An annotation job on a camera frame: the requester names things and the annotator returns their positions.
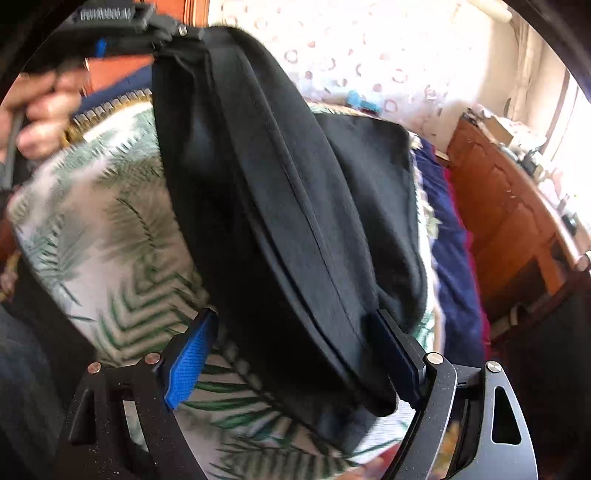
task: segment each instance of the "wooden furniture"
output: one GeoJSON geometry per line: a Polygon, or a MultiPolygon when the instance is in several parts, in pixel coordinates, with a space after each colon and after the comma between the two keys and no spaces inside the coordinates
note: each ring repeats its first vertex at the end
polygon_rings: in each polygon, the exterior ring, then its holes
{"type": "MultiPolygon", "coordinates": [[[[187,25],[207,25],[209,0],[149,0],[158,13],[171,15],[187,25]]],[[[88,93],[102,90],[152,62],[151,56],[119,57],[89,60],[90,88],[88,93]]]]}
{"type": "Polygon", "coordinates": [[[489,320],[518,302],[531,304],[555,294],[580,255],[535,183],[464,117],[447,153],[457,209],[473,235],[471,250],[489,320]]]}

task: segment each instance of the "navy blue blanket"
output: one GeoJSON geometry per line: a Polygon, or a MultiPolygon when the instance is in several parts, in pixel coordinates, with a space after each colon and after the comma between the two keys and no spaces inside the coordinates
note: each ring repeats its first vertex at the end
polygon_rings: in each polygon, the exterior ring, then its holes
{"type": "Polygon", "coordinates": [[[421,139],[415,150],[423,188],[435,217],[441,222],[433,244],[439,276],[439,303],[446,317],[445,357],[454,364],[480,368],[485,360],[482,309],[467,249],[468,231],[456,214],[445,169],[437,163],[433,146],[421,139]]]}

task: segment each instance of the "silver screw head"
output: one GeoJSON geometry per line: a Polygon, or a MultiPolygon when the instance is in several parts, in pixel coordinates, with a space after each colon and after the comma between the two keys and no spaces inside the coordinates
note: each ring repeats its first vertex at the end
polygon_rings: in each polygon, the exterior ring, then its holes
{"type": "Polygon", "coordinates": [[[499,373],[503,368],[499,362],[495,362],[494,360],[490,360],[486,363],[486,367],[489,371],[493,372],[494,374],[499,373]]]}
{"type": "Polygon", "coordinates": [[[440,353],[431,352],[427,354],[427,360],[429,360],[430,364],[433,365],[440,365],[443,363],[443,357],[440,353]]]}
{"type": "Polygon", "coordinates": [[[92,362],[88,368],[86,369],[86,371],[90,374],[97,374],[98,372],[100,372],[100,363],[98,362],[92,362]]]}
{"type": "Polygon", "coordinates": [[[149,353],[145,356],[144,362],[148,365],[155,365],[160,362],[160,354],[158,352],[149,353]]]}

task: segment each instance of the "blue object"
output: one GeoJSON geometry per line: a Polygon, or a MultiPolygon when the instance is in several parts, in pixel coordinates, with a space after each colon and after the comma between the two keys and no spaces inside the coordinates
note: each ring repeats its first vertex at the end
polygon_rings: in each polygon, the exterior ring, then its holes
{"type": "Polygon", "coordinates": [[[107,51],[107,42],[104,38],[101,38],[98,42],[96,42],[96,50],[95,50],[95,57],[101,59],[105,56],[105,52],[107,51]]]}
{"type": "Polygon", "coordinates": [[[485,360],[482,311],[476,280],[466,249],[467,231],[456,215],[444,168],[437,163],[433,146],[421,139],[415,150],[423,189],[435,217],[441,222],[433,244],[439,277],[439,303],[445,314],[445,357],[453,364],[480,368],[485,360]]]}
{"type": "Polygon", "coordinates": [[[217,334],[217,326],[214,322],[215,320],[211,317],[206,318],[187,340],[176,361],[170,367],[164,401],[172,410],[187,400],[195,388],[195,383],[217,334]]]}
{"type": "Polygon", "coordinates": [[[369,315],[366,325],[372,347],[399,398],[420,410],[426,386],[423,348],[414,337],[400,329],[386,310],[369,315]]]}
{"type": "Polygon", "coordinates": [[[347,106],[355,108],[356,110],[367,110],[369,112],[375,113],[376,115],[382,113],[382,108],[377,103],[363,100],[356,90],[351,90],[349,92],[349,95],[345,102],[347,106]]]}

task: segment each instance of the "wall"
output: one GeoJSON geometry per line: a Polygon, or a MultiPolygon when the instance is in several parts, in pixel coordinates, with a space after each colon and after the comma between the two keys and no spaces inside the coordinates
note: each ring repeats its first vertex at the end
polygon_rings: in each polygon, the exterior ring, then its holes
{"type": "Polygon", "coordinates": [[[463,0],[212,0],[209,22],[261,40],[305,97],[355,89],[441,150],[466,107],[502,114],[515,79],[513,29],[463,0]]]}
{"type": "Polygon", "coordinates": [[[566,67],[554,50],[544,43],[538,75],[527,93],[526,124],[536,133],[546,136],[554,117],[566,67]]]}

